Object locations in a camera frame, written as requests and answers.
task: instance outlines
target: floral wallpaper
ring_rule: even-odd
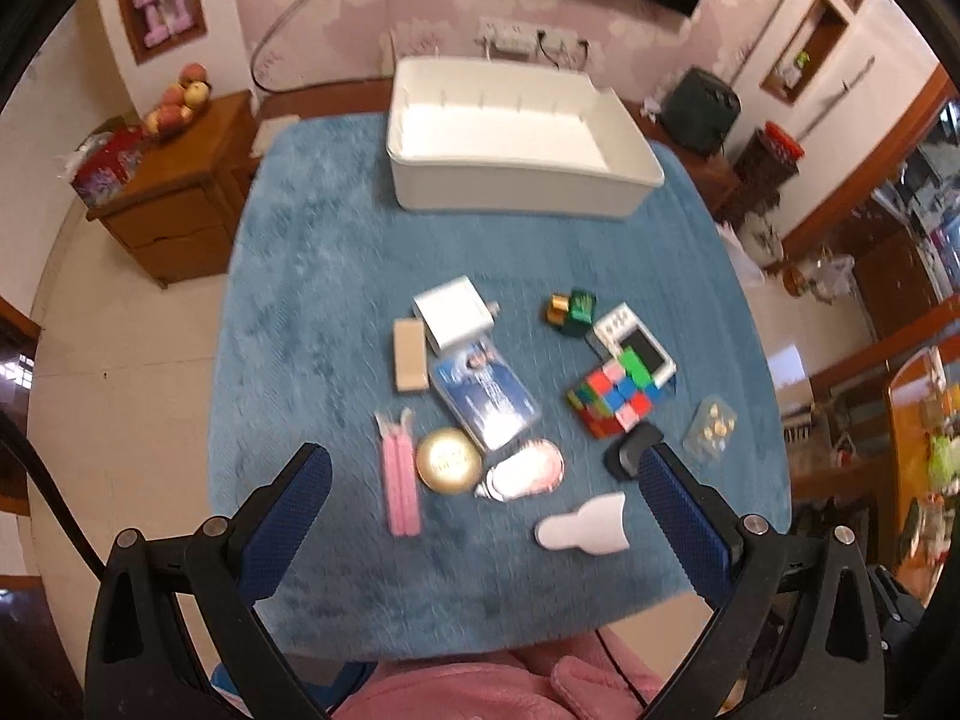
[[[292,1],[237,0],[248,52]],[[732,79],[780,1],[701,0],[688,19],[647,0],[309,0],[261,53],[257,77],[282,89],[385,76],[407,55],[481,56],[478,20],[495,16],[575,30],[593,82],[642,100],[691,65]]]

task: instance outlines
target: beige floor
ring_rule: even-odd
[[[101,225],[80,221],[42,306],[29,435],[90,541],[107,557],[136,525],[148,538],[187,533],[208,516],[206,423],[224,277],[160,290]],[[774,285],[750,295],[764,349],[795,344],[808,370],[869,341],[853,300],[794,301]],[[49,509],[31,495],[32,536],[64,647],[83,678],[96,583]],[[195,608],[188,622],[208,669],[217,662]],[[668,676],[709,619],[692,594],[617,624]]]

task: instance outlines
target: blue gripper pad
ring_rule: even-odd
[[[237,589],[247,605],[277,592],[332,483],[333,464],[319,446],[296,471],[241,553]]]
[[[720,608],[733,589],[726,543],[655,447],[640,456],[637,483],[693,589]]]

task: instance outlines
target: white plastic bin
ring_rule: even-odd
[[[400,205],[625,218],[664,169],[612,90],[517,62],[408,57],[387,130]]]

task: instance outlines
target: blue square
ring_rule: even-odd
[[[616,383],[616,391],[620,393],[624,400],[630,400],[632,396],[637,394],[637,385],[634,384],[634,380],[627,376]]]
[[[611,389],[603,396],[603,399],[607,401],[607,405],[610,406],[613,413],[617,413],[618,410],[622,409],[623,404],[626,402],[616,389]]]

